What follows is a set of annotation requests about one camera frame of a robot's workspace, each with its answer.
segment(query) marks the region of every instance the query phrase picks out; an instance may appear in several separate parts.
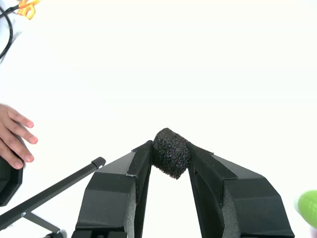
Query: black rod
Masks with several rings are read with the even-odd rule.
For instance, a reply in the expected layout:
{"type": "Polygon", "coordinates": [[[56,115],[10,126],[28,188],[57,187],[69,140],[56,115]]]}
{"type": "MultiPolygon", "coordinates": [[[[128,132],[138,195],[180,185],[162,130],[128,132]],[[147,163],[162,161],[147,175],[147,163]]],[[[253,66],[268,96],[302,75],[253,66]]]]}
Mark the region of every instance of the black rod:
{"type": "Polygon", "coordinates": [[[34,209],[43,205],[44,203],[46,203],[56,195],[60,194],[64,190],[68,189],[86,176],[90,175],[100,166],[105,165],[105,163],[105,159],[99,157],[92,161],[91,164],[87,165],[86,167],[80,169],[67,178],[59,181],[53,186],[47,188],[46,190],[38,193],[37,195],[21,203],[20,205],[17,205],[16,207],[2,214],[0,216],[0,231],[13,224],[17,220],[25,216],[27,213],[32,212],[34,209]]]}
{"type": "Polygon", "coordinates": [[[35,215],[32,212],[26,213],[24,215],[24,218],[29,220],[30,222],[33,222],[33,223],[49,230],[50,232],[57,233],[58,231],[60,231],[60,229],[58,227],[45,221],[44,219],[40,218],[39,216],[35,215]]]}

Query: black cable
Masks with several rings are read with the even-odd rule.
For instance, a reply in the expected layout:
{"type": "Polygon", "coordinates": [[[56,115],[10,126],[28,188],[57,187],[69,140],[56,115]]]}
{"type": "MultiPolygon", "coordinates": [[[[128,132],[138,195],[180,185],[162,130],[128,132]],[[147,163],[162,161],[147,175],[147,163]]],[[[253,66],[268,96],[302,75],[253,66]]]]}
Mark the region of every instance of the black cable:
{"type": "Polygon", "coordinates": [[[8,22],[9,30],[10,30],[10,36],[9,36],[8,44],[6,45],[5,49],[0,54],[0,60],[1,60],[2,57],[5,56],[5,54],[8,52],[8,50],[10,49],[10,47],[12,45],[13,27],[12,27],[12,23],[10,21],[10,18],[7,16],[7,12],[1,6],[0,6],[0,11],[2,12],[2,15],[4,14],[4,17],[6,18],[6,21],[8,22]]]}
{"type": "Polygon", "coordinates": [[[1,15],[0,15],[0,18],[2,18],[2,17],[4,17],[4,15],[5,14],[9,14],[9,13],[12,13],[12,12],[14,12],[14,11],[16,11],[16,10],[18,10],[20,8],[20,6],[19,5],[17,5],[17,6],[12,6],[12,7],[9,7],[7,10],[5,10],[1,15]]]}

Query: finger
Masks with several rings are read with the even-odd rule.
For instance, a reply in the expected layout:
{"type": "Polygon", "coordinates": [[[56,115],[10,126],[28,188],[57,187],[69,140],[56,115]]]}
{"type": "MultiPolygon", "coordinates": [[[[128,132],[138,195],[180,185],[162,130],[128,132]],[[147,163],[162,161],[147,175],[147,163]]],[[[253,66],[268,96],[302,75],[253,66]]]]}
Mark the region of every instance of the finger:
{"type": "Polygon", "coordinates": [[[31,144],[36,144],[38,139],[31,134],[26,128],[20,126],[18,123],[15,123],[13,120],[5,120],[4,125],[8,128],[13,134],[21,136],[23,139],[27,140],[31,144]]]}
{"type": "Polygon", "coordinates": [[[0,139],[0,156],[3,157],[12,167],[19,170],[23,168],[23,163],[18,159],[6,144],[0,139]]]}
{"type": "Polygon", "coordinates": [[[29,119],[27,119],[25,116],[21,115],[20,113],[18,113],[15,109],[13,108],[9,108],[8,109],[8,116],[16,121],[21,123],[22,125],[28,127],[28,128],[32,128],[34,126],[33,122],[29,119]]]}
{"type": "Polygon", "coordinates": [[[0,128],[1,139],[12,151],[14,151],[25,162],[32,162],[33,155],[20,143],[20,141],[5,127],[0,128]]]}

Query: orange scissors handle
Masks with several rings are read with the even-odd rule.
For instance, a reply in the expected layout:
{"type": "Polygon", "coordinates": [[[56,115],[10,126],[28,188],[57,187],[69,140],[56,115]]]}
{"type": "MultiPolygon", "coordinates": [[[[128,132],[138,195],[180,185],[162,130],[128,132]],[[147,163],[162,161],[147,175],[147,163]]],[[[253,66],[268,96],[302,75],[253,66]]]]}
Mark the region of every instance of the orange scissors handle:
{"type": "Polygon", "coordinates": [[[38,4],[41,0],[33,0],[33,1],[29,1],[29,0],[22,0],[19,3],[19,8],[26,8],[27,6],[33,5],[35,6],[36,4],[38,4]]]}
{"type": "Polygon", "coordinates": [[[18,14],[31,20],[35,15],[34,5],[38,4],[40,1],[41,0],[22,0],[19,4],[18,14]]]}

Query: green ball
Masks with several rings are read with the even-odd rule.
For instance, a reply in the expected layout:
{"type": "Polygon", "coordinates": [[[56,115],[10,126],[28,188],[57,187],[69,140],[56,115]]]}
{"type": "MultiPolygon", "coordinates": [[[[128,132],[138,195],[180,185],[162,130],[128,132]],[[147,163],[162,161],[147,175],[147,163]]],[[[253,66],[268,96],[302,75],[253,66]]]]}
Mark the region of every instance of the green ball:
{"type": "Polygon", "coordinates": [[[305,192],[300,196],[298,210],[308,224],[317,228],[317,190],[305,192]]]}

